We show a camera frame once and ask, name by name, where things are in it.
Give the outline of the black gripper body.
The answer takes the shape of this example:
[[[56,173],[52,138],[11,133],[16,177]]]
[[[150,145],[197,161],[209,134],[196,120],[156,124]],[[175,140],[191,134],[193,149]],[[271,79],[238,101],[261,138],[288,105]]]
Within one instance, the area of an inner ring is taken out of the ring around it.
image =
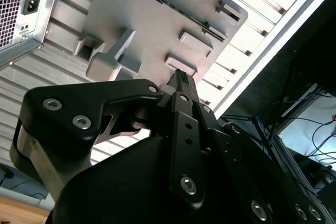
[[[205,200],[199,210],[169,188],[171,144],[141,141],[76,175],[62,190],[52,223],[250,223],[225,172],[201,152]]]

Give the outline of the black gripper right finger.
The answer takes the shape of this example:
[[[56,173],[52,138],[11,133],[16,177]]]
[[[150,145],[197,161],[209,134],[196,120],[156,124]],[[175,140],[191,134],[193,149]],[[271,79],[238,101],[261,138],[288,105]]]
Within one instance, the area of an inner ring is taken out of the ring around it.
[[[218,194],[215,179],[228,183],[224,192],[242,211],[243,223],[333,223],[317,196],[296,178],[298,172],[291,168],[287,176],[282,155],[267,156],[232,122],[220,126],[213,111],[199,102],[194,79],[186,73],[183,87],[188,88],[193,117],[200,124],[200,146],[211,150],[210,166],[218,168],[207,185]]]

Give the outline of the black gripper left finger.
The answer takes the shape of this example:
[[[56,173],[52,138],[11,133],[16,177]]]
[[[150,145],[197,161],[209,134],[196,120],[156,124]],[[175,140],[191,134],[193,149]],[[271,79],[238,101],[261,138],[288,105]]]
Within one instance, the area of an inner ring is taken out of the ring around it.
[[[14,164],[59,199],[78,174],[154,138],[171,144],[169,188],[189,208],[204,201],[199,123],[176,71],[167,85],[145,79],[48,86],[23,99]]]

